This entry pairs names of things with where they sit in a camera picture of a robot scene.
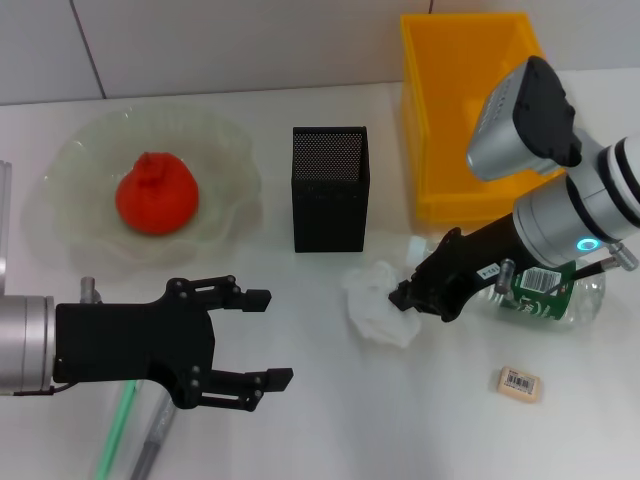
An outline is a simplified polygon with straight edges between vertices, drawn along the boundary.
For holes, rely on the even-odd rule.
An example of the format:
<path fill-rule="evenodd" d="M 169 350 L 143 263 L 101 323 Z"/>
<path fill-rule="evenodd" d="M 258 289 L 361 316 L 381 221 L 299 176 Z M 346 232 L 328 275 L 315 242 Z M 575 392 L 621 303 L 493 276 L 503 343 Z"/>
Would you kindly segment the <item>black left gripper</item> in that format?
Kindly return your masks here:
<path fill-rule="evenodd" d="M 235 276 L 226 275 L 171 279 L 150 303 L 61 303 L 55 310 L 53 379 L 150 380 L 180 409 L 253 412 L 266 393 L 285 391 L 294 372 L 212 370 L 206 379 L 215 346 L 208 311 L 265 312 L 271 299 L 269 290 L 243 291 Z"/>

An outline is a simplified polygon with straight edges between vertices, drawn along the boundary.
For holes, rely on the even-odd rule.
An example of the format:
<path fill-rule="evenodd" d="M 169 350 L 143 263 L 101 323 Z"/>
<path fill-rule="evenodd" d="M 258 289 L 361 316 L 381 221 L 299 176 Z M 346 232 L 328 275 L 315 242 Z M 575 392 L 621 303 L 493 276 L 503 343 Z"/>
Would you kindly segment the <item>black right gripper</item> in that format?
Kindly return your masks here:
<path fill-rule="evenodd" d="M 388 298 L 402 312 L 413 309 L 451 322 L 476 293 L 495 283 L 496 275 L 487 270 L 505 259 L 515 263 L 516 273 L 531 267 L 511 214 L 468 235 L 458 227 L 440 239 L 414 235 L 405 256 L 407 277 Z"/>

